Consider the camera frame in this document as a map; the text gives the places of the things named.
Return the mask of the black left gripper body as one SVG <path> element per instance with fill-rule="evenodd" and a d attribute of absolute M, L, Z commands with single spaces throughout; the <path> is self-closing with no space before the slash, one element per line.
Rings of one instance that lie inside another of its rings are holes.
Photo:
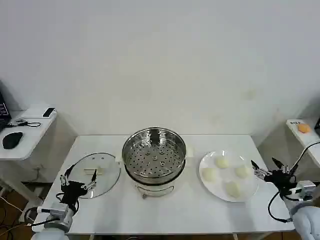
<path fill-rule="evenodd" d="M 78 198 L 87 194 L 86 185 L 82 182 L 69 181 L 68 185 L 61 185 L 63 196 L 60 203 L 67 204 L 73 212 L 77 212 L 76 204 Z"/>

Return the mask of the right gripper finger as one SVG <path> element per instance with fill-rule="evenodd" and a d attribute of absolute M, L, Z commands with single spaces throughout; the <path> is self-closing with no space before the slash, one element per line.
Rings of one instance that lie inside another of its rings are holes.
<path fill-rule="evenodd" d="M 289 166 L 288 165 L 284 165 L 281 161 L 277 160 L 276 158 L 272 157 L 271 158 L 273 163 L 277 166 L 277 168 L 279 170 L 281 170 L 283 173 L 289 173 Z"/>
<path fill-rule="evenodd" d="M 268 172 L 265 171 L 264 169 L 260 168 L 253 160 L 251 160 L 251 165 L 252 165 L 254 174 L 255 174 L 259 179 L 264 179 L 265 176 L 268 175 Z"/>

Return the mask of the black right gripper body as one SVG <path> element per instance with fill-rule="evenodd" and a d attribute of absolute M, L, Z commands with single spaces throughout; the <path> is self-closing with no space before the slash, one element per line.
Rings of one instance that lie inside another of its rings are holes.
<path fill-rule="evenodd" d="M 279 191 L 279 195 L 283 198 L 285 195 L 291 195 L 291 189 L 297 186 L 296 180 L 292 181 L 294 176 L 282 170 L 272 170 L 271 174 L 264 176 L 264 181 L 272 183 Z"/>

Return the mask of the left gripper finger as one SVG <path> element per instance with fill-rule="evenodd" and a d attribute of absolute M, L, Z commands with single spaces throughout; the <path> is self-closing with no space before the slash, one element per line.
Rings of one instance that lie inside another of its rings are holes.
<path fill-rule="evenodd" d="M 97 185 L 97 168 L 94 169 L 94 172 L 92 174 L 92 177 L 91 177 L 91 180 L 90 180 L 90 183 L 86 184 L 84 186 L 84 189 L 87 190 L 87 191 L 90 191 L 92 188 L 96 187 Z"/>
<path fill-rule="evenodd" d="M 69 180 L 69 176 L 73 170 L 73 168 L 75 167 L 75 163 L 72 164 L 68 169 L 65 170 L 64 174 L 61 174 L 59 179 L 60 179 L 60 184 L 61 186 L 69 186 L 71 184 L 71 182 L 73 182 L 72 180 Z"/>

